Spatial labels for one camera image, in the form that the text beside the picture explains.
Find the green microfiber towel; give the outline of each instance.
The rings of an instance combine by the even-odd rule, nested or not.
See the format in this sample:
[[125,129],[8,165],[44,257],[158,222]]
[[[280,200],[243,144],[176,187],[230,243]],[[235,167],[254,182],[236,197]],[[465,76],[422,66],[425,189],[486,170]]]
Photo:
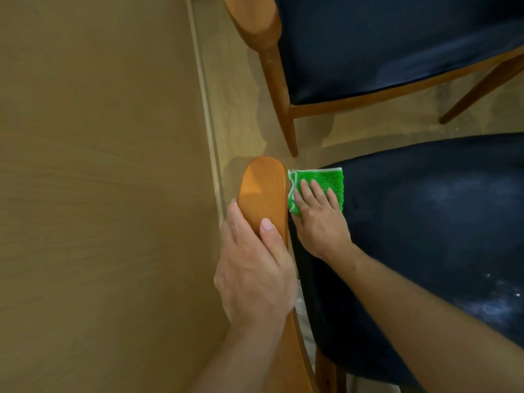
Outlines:
[[338,204],[340,204],[340,211],[342,211],[342,205],[344,203],[344,173],[342,168],[329,168],[325,170],[288,170],[288,178],[291,180],[291,190],[288,194],[288,208],[289,211],[296,216],[300,216],[300,211],[295,205],[293,191],[298,189],[299,193],[302,194],[300,189],[300,181],[305,179],[308,184],[311,184],[311,179],[315,179],[324,193],[331,188],[337,195]]

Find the wooden armrest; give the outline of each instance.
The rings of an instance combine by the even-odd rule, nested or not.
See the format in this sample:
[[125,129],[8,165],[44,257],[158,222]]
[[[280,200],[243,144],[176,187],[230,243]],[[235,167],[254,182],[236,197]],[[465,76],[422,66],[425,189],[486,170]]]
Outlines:
[[[287,174],[280,161],[263,156],[252,160],[244,172],[238,202],[257,235],[260,221],[269,218],[287,245]],[[285,321],[264,392],[319,392],[294,309]]]
[[275,0],[224,0],[224,3],[248,47],[260,52],[277,44],[282,25]]

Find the wall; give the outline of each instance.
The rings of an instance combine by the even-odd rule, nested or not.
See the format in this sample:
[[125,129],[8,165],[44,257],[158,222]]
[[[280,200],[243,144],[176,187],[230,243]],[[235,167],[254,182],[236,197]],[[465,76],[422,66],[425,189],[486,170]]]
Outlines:
[[181,391],[217,226],[185,1],[0,0],[0,391]]

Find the navy leather seat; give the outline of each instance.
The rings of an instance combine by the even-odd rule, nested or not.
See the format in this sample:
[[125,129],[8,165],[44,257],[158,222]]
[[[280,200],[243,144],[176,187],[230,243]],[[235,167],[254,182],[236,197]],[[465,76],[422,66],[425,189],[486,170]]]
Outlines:
[[275,0],[291,103],[363,95],[524,45],[524,0]]
[[[329,166],[363,251],[524,347],[524,133],[450,139]],[[416,384],[344,282],[291,241],[318,347],[348,373]]]

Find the chair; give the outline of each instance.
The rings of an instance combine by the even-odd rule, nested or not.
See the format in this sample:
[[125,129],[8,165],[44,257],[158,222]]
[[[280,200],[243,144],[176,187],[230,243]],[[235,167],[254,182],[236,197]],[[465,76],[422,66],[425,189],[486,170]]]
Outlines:
[[[360,248],[524,347],[524,133],[428,142],[334,166],[344,171],[343,213]],[[253,160],[239,205],[252,226],[268,216],[285,236],[283,169]],[[345,373],[418,388],[349,287],[305,251],[291,219],[289,231],[317,372],[292,314],[270,374],[273,383],[288,379],[266,391],[341,393]]]
[[224,0],[260,57],[291,154],[294,118],[495,69],[440,122],[524,70],[524,0]]

